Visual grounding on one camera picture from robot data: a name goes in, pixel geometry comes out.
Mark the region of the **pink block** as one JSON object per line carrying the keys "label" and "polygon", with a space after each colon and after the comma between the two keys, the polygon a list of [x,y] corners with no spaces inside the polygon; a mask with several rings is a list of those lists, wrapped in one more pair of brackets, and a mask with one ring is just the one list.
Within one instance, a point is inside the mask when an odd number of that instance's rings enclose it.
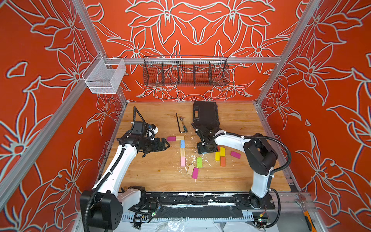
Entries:
{"label": "pink block", "polygon": [[181,167],[185,167],[186,166],[186,158],[185,157],[181,157],[180,158],[180,166]]}

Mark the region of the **green block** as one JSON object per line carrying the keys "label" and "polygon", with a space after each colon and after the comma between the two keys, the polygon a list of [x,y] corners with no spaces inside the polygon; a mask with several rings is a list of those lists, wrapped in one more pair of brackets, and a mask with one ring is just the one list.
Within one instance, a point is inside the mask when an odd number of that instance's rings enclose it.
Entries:
{"label": "green block", "polygon": [[197,157],[197,168],[203,167],[203,159],[202,157]]}

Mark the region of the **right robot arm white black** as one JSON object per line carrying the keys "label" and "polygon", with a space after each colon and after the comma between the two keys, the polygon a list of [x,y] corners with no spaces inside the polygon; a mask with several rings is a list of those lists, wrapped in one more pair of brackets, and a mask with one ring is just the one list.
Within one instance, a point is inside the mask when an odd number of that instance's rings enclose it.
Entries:
{"label": "right robot arm white black", "polygon": [[[249,191],[250,204],[254,209],[260,209],[271,191],[271,181],[276,172],[285,170],[292,161],[289,148],[276,138],[263,136],[256,133],[251,136],[243,136],[232,132],[226,132],[220,128],[211,128],[203,125],[191,124],[199,136],[198,151],[211,153],[217,147],[229,147],[244,152],[250,168],[253,170],[253,185]],[[287,153],[287,161],[282,166],[275,168],[278,154],[273,149],[270,141],[280,145]]]}

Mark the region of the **black plastic tool case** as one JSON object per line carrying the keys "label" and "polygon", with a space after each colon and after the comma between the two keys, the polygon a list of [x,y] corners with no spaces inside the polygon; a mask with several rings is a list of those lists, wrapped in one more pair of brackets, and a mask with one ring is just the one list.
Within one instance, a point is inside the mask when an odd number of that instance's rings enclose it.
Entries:
{"label": "black plastic tool case", "polygon": [[193,102],[193,124],[196,127],[220,128],[217,104],[214,101]]}

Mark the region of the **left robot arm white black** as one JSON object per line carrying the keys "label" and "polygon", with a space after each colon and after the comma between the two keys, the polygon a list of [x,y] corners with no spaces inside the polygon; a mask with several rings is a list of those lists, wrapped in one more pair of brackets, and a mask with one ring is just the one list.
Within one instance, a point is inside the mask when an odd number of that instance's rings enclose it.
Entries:
{"label": "left robot arm white black", "polygon": [[143,216],[151,218],[159,210],[156,199],[146,199],[144,187],[132,186],[119,195],[125,174],[138,153],[162,152],[170,147],[166,138],[158,138],[158,127],[145,121],[137,107],[133,108],[131,128],[117,138],[118,148],[107,170],[92,190],[85,190],[80,197],[83,230],[91,228],[114,231],[125,212],[134,212],[133,224]]}

